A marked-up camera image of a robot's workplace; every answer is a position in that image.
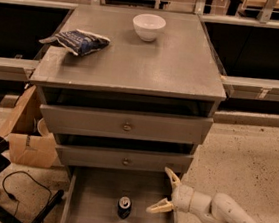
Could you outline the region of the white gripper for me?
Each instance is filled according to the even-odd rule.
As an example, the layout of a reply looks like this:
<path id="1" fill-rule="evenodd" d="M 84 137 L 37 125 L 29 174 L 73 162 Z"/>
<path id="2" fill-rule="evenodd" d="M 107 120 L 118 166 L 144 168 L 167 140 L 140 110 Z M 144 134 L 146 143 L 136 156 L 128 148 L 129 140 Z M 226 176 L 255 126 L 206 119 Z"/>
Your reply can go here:
<path id="1" fill-rule="evenodd" d="M 151 214 L 165 213 L 170 212 L 174 208 L 181 212 L 188 212 L 190 210 L 190 203 L 192 200 L 192 194 L 194 194 L 194 189 L 187 185 L 181 185 L 180 178 L 171 168 L 165 167 L 164 170 L 170 179 L 171 188 L 174 189 L 171 194 L 172 202 L 170 202 L 168 198 L 162 199 L 154 205 L 150 205 L 146 209 L 146 212 Z"/>

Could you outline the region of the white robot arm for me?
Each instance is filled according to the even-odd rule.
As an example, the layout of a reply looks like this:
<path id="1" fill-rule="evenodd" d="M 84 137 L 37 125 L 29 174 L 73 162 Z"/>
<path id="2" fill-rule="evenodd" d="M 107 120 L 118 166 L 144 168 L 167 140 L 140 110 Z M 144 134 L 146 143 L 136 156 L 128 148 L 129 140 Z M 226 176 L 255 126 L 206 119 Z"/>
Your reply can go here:
<path id="1" fill-rule="evenodd" d="M 201 223 L 257 223 L 227 194 L 209 196 L 197 192 L 183 184 L 172 169 L 166 167 L 165 172 L 171 183 L 171 199 L 165 198 L 150 205 L 146 209 L 148 213 L 187 212 L 195 215 Z"/>

